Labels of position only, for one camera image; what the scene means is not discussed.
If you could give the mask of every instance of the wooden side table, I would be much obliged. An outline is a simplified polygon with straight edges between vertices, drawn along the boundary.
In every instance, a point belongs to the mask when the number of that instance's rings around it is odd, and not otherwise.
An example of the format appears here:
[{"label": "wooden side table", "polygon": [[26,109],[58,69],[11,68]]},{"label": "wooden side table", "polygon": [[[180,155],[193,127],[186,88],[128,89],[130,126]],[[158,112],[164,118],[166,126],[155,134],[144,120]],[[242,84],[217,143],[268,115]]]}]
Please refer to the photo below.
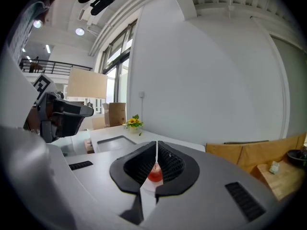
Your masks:
[{"label": "wooden side table", "polygon": [[278,200],[297,191],[305,178],[305,171],[286,161],[279,162],[277,174],[269,172],[270,165],[259,164],[259,180],[272,190]]}]

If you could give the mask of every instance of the window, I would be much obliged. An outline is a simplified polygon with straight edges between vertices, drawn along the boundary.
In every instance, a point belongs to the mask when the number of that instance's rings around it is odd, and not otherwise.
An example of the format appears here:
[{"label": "window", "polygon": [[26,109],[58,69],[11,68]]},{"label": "window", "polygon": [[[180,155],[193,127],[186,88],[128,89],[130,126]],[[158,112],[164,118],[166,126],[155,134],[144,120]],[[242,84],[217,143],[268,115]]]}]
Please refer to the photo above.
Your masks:
[{"label": "window", "polygon": [[127,101],[127,82],[129,71],[128,50],[132,46],[136,21],[107,47],[101,58],[99,72],[106,74],[106,103]]},{"label": "window", "polygon": [[102,103],[104,103],[103,99],[96,99],[96,114],[103,114],[103,107],[102,107]]}]

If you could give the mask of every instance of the small box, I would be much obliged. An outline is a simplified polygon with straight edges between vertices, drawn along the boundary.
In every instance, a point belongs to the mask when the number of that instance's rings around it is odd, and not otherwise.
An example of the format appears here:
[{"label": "small box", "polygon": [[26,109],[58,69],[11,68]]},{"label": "small box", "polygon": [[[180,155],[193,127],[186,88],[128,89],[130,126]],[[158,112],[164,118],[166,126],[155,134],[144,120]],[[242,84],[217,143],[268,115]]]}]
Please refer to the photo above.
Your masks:
[{"label": "small box", "polygon": [[103,103],[106,127],[119,126],[126,123],[126,103]]},{"label": "small box", "polygon": [[91,139],[84,140],[85,150],[87,154],[95,153]]},{"label": "small box", "polygon": [[269,172],[271,172],[272,174],[276,174],[278,172],[278,169],[279,169],[279,163],[273,161],[270,166]]}]

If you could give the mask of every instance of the red object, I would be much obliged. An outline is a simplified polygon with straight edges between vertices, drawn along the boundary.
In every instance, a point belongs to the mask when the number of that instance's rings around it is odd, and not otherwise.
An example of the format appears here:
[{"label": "red object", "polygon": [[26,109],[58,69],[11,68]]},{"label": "red object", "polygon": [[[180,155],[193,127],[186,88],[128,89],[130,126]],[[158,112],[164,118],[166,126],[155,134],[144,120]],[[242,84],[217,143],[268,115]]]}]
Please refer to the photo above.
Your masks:
[{"label": "red object", "polygon": [[162,180],[162,171],[158,163],[156,163],[152,171],[150,171],[148,179],[152,182],[159,182]]}]

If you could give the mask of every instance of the small vase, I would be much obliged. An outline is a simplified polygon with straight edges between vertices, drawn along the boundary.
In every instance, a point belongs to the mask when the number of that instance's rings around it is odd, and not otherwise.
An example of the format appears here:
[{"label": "small vase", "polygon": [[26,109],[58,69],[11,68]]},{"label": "small vase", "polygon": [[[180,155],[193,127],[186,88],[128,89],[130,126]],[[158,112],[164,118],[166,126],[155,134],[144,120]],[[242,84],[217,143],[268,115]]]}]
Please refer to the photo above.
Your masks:
[{"label": "small vase", "polygon": [[136,134],[139,132],[139,128],[129,127],[129,132],[132,134]]}]

